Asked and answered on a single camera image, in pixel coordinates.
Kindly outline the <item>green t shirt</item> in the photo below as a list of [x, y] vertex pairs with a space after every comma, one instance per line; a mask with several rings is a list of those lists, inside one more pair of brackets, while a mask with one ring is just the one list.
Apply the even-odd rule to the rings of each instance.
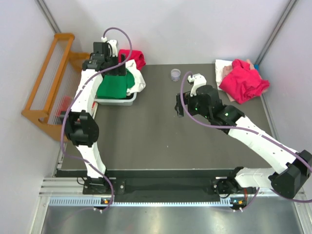
[[125, 76], [105, 75], [97, 90], [97, 98], [100, 99], [124, 99], [127, 90], [135, 84], [135, 78], [129, 71]]

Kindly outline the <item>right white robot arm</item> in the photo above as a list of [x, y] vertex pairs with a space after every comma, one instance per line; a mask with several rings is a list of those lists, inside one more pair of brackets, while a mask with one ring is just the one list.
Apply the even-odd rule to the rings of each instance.
[[175, 110], [179, 117], [200, 115], [209, 121], [208, 127], [223, 131], [261, 156], [270, 168], [236, 167], [226, 182], [232, 193], [244, 188], [271, 189], [278, 195], [293, 199], [312, 172], [312, 155], [284, 146], [258, 128], [242, 111], [223, 104], [218, 91], [203, 85], [191, 92], [176, 95]]

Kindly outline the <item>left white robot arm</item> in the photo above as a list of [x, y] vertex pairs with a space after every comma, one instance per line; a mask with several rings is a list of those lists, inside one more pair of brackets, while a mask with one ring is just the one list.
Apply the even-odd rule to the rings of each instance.
[[81, 79], [72, 104], [60, 114], [61, 137], [67, 138], [78, 149], [87, 168], [84, 194], [113, 193], [112, 183], [106, 176], [97, 140], [99, 127], [92, 116], [92, 107], [104, 75], [125, 75], [125, 65], [118, 66], [116, 40], [95, 42], [89, 59], [82, 64]]

